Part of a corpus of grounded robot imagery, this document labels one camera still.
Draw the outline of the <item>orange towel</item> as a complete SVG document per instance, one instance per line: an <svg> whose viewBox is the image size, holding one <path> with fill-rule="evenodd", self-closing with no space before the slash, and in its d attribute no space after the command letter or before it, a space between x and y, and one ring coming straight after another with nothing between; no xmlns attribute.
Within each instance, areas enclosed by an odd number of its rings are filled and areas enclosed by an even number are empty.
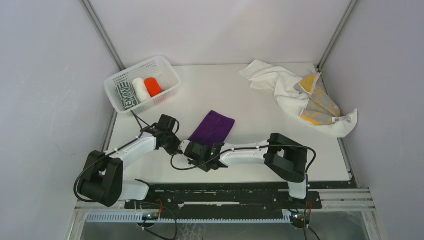
<svg viewBox="0 0 424 240"><path fill-rule="evenodd" d="M144 80L144 85L151 97L155 97L163 92L162 87L154 77L149 77Z"/></svg>

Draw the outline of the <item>purple towel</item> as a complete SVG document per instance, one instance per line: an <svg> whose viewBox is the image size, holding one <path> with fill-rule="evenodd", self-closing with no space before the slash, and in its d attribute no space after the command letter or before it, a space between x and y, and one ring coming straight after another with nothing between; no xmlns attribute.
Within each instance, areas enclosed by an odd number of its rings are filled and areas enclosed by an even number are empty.
<svg viewBox="0 0 424 240"><path fill-rule="evenodd" d="M188 140L212 148L214 144L226 140L235 122L234 119L211 110Z"/></svg>

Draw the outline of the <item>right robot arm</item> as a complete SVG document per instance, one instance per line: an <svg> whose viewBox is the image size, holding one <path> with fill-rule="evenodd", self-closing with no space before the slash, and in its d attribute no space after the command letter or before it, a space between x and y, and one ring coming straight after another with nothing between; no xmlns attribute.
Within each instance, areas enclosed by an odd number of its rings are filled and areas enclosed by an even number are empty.
<svg viewBox="0 0 424 240"><path fill-rule="evenodd" d="M264 165L287 181L289 203L302 208L309 201L308 170L317 157L314 149L273 133L269 139L251 144L215 143L212 147L190 140L178 150L195 168L205 172L239 165Z"/></svg>

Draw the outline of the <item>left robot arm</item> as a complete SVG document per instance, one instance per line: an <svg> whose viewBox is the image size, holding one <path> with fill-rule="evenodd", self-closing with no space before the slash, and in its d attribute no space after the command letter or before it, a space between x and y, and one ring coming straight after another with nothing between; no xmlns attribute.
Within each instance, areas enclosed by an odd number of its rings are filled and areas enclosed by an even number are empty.
<svg viewBox="0 0 424 240"><path fill-rule="evenodd" d="M120 201L137 201L145 209L153 207L157 196L150 191L151 185L140 179L125 180L124 171L142 156L159 149L170 156L180 154L181 140L176 135L179 129L178 120L163 114L157 123L142 126L135 138L123 146L107 152L92 151L74 182L75 197L106 207Z"/></svg>

